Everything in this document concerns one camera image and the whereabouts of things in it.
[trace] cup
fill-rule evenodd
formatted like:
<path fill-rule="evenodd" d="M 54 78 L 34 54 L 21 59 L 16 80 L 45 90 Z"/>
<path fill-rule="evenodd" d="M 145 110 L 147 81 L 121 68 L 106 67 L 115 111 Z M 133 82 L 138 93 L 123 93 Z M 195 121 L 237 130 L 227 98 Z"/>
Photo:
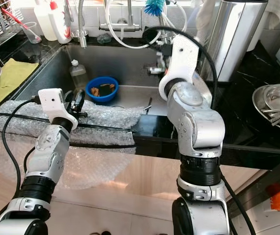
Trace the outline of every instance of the cup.
<path fill-rule="evenodd" d="M 21 25 L 21 28 L 23 29 L 25 35 L 29 39 L 30 43 L 36 44 L 41 41 L 41 37 L 34 33 L 37 23 L 35 22 L 28 22 L 24 23 L 24 25 Z"/>

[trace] kitchen sink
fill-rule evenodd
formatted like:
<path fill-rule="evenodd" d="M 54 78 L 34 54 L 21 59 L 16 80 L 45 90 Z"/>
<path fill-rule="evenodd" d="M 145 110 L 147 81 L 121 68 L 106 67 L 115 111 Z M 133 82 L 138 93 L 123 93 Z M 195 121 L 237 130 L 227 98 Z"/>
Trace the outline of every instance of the kitchen sink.
<path fill-rule="evenodd" d="M 73 59 L 85 66 L 88 74 L 86 83 L 98 76 L 111 76 L 118 81 L 119 90 L 113 100 L 95 103 L 124 108 L 152 105 L 148 114 L 167 115 L 167 103 L 159 95 L 159 80 L 157 77 L 149 76 L 145 68 L 156 63 L 156 52 L 151 49 L 63 46 L 31 82 L 19 91 L 16 100 L 28 100 L 32 95 L 37 95 L 38 90 L 45 88 L 61 88 L 64 93 L 69 90 L 84 89 L 84 87 L 75 87 L 70 76 L 69 68 Z"/>

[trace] plastic bottle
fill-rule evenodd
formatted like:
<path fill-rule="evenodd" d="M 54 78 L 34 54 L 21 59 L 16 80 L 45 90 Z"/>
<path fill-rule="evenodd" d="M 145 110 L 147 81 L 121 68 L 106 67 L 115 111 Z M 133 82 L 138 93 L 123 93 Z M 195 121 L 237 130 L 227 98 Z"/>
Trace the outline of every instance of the plastic bottle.
<path fill-rule="evenodd" d="M 71 41 L 70 27 L 66 26 L 65 14 L 57 7 L 56 2 L 50 2 L 51 11 L 48 14 L 55 36 L 60 44 L 66 44 Z"/>
<path fill-rule="evenodd" d="M 70 75 L 75 84 L 77 90 L 85 89 L 86 84 L 88 83 L 88 75 L 86 69 L 83 65 L 80 65 L 77 60 L 71 62 L 72 66 L 70 68 Z"/>
<path fill-rule="evenodd" d="M 33 11 L 39 22 L 39 26 L 44 34 L 44 37 L 49 41 L 56 41 L 57 38 L 48 17 L 48 13 L 51 11 L 49 4 L 43 0 L 35 1 L 36 6 L 34 7 Z"/>

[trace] blue brush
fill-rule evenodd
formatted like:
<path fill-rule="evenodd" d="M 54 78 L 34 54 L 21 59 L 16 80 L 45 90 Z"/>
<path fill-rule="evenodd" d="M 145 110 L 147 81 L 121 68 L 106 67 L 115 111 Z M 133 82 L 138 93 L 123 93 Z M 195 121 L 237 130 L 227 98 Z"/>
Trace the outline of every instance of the blue brush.
<path fill-rule="evenodd" d="M 163 11 L 165 0 L 147 0 L 144 12 L 152 16 L 160 16 Z"/>

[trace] dish soap bottle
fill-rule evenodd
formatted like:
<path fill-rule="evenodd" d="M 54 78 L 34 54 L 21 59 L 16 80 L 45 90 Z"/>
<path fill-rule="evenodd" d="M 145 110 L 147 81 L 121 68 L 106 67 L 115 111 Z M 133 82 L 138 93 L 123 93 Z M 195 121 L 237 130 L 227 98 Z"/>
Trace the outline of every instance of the dish soap bottle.
<path fill-rule="evenodd" d="M 65 14 L 57 7 L 56 2 L 50 2 L 51 11 L 48 14 L 52 28 L 60 44 L 66 44 L 71 41 L 70 27 L 66 26 Z"/>
<path fill-rule="evenodd" d="M 44 0 L 35 0 L 35 1 L 36 1 L 36 6 L 34 7 L 33 11 L 39 22 L 44 37 L 48 41 L 56 41 L 57 38 L 55 36 L 50 19 L 48 17 L 48 13 L 50 12 L 49 4 L 44 2 Z"/>
<path fill-rule="evenodd" d="M 75 84 L 76 90 L 85 89 L 88 83 L 88 75 L 83 65 L 80 65 L 77 60 L 71 62 L 70 75 Z"/>

